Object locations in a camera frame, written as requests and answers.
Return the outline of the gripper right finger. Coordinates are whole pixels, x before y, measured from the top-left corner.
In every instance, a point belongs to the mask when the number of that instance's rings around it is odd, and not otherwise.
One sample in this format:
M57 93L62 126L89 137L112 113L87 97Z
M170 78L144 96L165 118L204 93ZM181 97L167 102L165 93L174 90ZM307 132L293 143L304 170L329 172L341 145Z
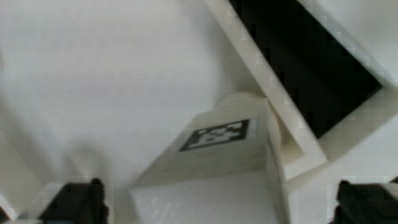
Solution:
M389 183L339 182L329 224L398 224L398 178Z

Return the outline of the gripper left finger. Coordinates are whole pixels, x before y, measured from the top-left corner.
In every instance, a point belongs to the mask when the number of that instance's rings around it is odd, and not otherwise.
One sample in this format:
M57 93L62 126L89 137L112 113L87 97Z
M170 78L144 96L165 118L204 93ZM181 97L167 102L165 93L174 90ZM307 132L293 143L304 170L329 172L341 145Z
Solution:
M37 224L108 224L105 185L98 178L48 188L19 215Z

